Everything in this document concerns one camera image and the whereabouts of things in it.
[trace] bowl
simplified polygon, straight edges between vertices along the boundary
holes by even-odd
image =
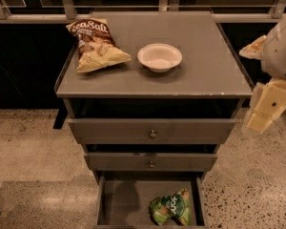
[[[142,48],[137,57],[152,72],[164,73],[180,64],[181,52],[168,44],[153,43]]]

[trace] drawer handle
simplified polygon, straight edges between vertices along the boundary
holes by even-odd
[[[155,132],[155,130],[151,130],[151,132],[150,132],[150,138],[151,138],[151,139],[155,139],[155,138],[156,138],[156,132]]]
[[[154,163],[152,161],[149,162],[149,168],[154,168]]]

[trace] floor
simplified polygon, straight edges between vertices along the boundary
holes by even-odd
[[[202,188],[210,228],[286,228],[286,112],[260,137],[240,132]],[[56,110],[0,110],[0,229],[92,228],[97,184]]]

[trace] white robot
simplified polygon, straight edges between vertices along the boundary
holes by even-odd
[[[272,79],[257,83],[246,114],[243,133],[262,135],[286,110],[286,14],[269,33],[244,47],[239,54],[261,61],[261,69]]]

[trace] bag of chips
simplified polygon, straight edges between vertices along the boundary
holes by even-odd
[[[173,196],[155,198],[150,205],[153,219],[159,225],[163,225],[167,219],[176,217],[181,224],[190,225],[191,210],[189,195],[189,191],[183,188]]]
[[[83,19],[69,24],[67,29],[78,40],[78,73],[96,71],[132,59],[115,46],[106,19]]]

